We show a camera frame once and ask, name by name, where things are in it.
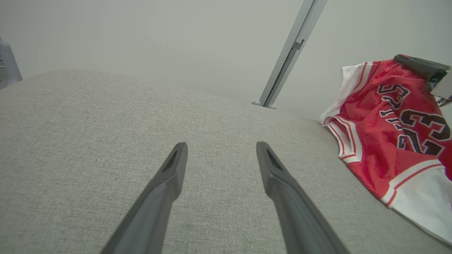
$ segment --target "bulls jersey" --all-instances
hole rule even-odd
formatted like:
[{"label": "bulls jersey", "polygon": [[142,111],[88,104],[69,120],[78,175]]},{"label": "bulls jersey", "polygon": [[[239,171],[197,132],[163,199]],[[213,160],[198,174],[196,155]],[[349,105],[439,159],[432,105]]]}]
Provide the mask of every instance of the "bulls jersey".
[{"label": "bulls jersey", "polygon": [[342,74],[321,116],[339,158],[389,208],[452,245],[451,131],[425,81],[393,60]]}]

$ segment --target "white wall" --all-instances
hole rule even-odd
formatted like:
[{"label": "white wall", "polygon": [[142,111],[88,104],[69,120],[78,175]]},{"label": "white wall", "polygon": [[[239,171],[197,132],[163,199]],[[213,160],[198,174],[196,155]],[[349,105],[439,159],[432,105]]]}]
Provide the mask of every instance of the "white wall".
[{"label": "white wall", "polygon": [[[343,66],[401,53],[452,65],[451,25],[450,0],[328,0],[275,105],[318,119]],[[452,105],[443,113],[452,124]]]},{"label": "white wall", "polygon": [[302,0],[0,0],[24,78],[83,68],[260,97]]},{"label": "white wall", "polygon": [[[259,99],[302,0],[0,0],[24,78],[84,68]],[[317,119],[342,66],[404,53],[452,64],[452,1],[329,0],[275,105]],[[452,106],[445,108],[452,122]]]}]

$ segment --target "gray object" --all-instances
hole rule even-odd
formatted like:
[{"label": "gray object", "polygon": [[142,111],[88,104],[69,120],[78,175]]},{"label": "gray object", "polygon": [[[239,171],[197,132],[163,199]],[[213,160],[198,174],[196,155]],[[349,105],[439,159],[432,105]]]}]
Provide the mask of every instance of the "gray object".
[{"label": "gray object", "polygon": [[276,109],[274,102],[328,0],[305,0],[260,99],[252,104]]},{"label": "gray object", "polygon": [[19,67],[17,66],[16,59],[14,58],[13,51],[9,44],[5,41],[2,41],[0,38],[0,59],[3,61],[3,66],[5,67],[6,86],[12,85],[16,82],[22,80],[22,75],[20,74]]},{"label": "gray object", "polygon": [[162,253],[286,254],[262,186],[261,140],[350,253],[452,252],[377,200],[318,121],[278,110],[65,70],[0,90],[0,130],[0,253],[99,253],[184,141],[190,158]]},{"label": "gray object", "polygon": [[103,254],[162,252],[171,205],[182,191],[188,147],[177,144],[103,249]]},{"label": "gray object", "polygon": [[287,253],[348,254],[307,194],[265,142],[256,144],[266,194],[273,200]]}]

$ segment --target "gray fabric surface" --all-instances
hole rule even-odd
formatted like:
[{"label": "gray fabric surface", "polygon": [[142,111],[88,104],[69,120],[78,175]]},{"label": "gray fabric surface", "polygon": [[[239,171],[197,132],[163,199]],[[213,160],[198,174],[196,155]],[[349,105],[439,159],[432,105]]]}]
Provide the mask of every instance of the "gray fabric surface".
[{"label": "gray fabric surface", "polygon": [[80,70],[0,91],[0,252],[98,253],[180,141],[188,163],[163,253],[285,253],[257,141],[351,253],[451,252],[376,200],[315,121]]}]

